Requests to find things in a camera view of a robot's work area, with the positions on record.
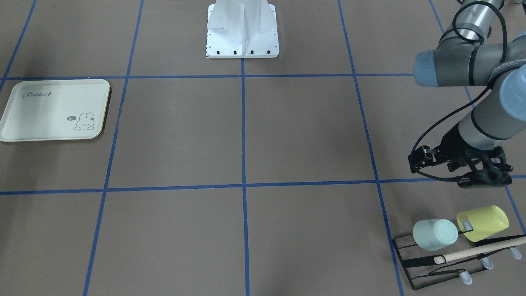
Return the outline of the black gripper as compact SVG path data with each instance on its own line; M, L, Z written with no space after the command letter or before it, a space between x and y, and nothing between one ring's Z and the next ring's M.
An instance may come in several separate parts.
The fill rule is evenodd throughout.
M449 172L468 167L468 173L457 178L457 185L463 189L505 187L512 184L510 173L513 166L505 162L502 147L490 150L474 148L459 136L446 136L439 146L414 147L408 155L411 172L417 173L425 167L446 164Z

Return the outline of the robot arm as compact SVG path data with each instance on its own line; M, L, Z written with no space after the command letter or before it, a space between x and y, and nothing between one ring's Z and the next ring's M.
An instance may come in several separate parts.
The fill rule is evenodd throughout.
M413 75L424 87L483 86L452 115L469 109L438 146L408 155L412 173L461 188L512 183L502 143L525 130L525 33L508 40L503 0L463 0L436 49L417 55Z

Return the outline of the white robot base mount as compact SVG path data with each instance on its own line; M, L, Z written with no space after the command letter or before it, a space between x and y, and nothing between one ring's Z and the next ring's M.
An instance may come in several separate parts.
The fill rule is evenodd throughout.
M217 0L207 9L205 56L210 59L277 58L276 8L266 0Z

